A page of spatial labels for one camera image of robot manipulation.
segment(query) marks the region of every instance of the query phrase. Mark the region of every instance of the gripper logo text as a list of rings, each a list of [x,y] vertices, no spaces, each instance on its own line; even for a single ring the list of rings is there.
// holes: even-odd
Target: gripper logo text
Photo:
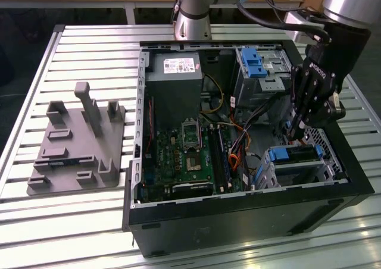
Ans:
[[[315,65],[313,62],[310,64],[310,68],[313,68],[321,77],[325,80],[326,74],[323,72],[321,68],[319,68],[317,65]]]

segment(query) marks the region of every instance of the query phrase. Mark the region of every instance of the gray holder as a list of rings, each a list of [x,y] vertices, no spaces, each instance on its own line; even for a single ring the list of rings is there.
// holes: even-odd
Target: gray holder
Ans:
[[[51,101],[46,128],[28,195],[91,190],[119,184],[124,107],[109,101],[98,108],[89,83],[78,82],[74,94],[83,110]]]

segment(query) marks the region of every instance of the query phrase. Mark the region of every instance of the chip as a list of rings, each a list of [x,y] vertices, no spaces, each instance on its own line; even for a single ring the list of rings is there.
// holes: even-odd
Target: chip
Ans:
[[[186,169],[187,171],[201,170],[201,157],[199,152],[186,154]]]

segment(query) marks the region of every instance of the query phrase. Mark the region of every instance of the motherboard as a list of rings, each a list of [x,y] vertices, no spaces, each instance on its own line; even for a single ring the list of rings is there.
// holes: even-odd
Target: motherboard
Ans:
[[[241,180],[227,163],[232,146],[227,127],[181,127],[157,131],[154,163],[144,167],[142,202],[159,202],[241,191]]]

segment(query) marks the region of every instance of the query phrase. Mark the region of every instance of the slotted metal table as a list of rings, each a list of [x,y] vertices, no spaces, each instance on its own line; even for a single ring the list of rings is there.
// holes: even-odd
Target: slotted metal table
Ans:
[[[213,25],[215,40],[277,40],[256,25]],[[374,268],[381,260],[381,123],[348,76],[339,125],[376,193],[308,234],[145,259],[121,231],[125,173],[114,189],[54,197],[28,196],[49,101],[79,107],[73,89],[90,83],[99,106],[127,109],[121,167],[132,158],[139,42],[174,40],[166,25],[66,26],[53,33],[0,158],[0,268]],[[303,45],[297,46],[304,51]]]

